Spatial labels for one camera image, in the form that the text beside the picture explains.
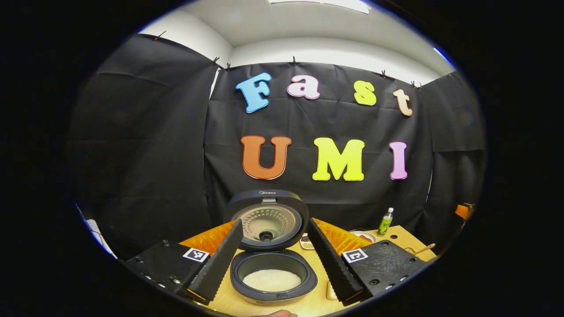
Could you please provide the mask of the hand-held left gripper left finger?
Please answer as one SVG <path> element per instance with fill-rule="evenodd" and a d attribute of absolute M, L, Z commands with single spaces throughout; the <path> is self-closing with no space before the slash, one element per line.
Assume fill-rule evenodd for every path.
<path fill-rule="evenodd" d="M 240 219 L 181 243 L 163 240 L 123 265 L 167 293 L 208 305 L 242 240 Z"/>

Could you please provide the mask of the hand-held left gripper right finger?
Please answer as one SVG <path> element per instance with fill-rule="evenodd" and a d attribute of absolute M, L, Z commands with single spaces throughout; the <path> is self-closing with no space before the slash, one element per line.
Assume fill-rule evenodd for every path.
<path fill-rule="evenodd" d="M 383 297 L 419 275 L 428 261 L 389 240 L 338 248 L 346 235 L 330 236 L 331 224 L 310 218 L 308 236 L 337 299 L 345 306 Z"/>

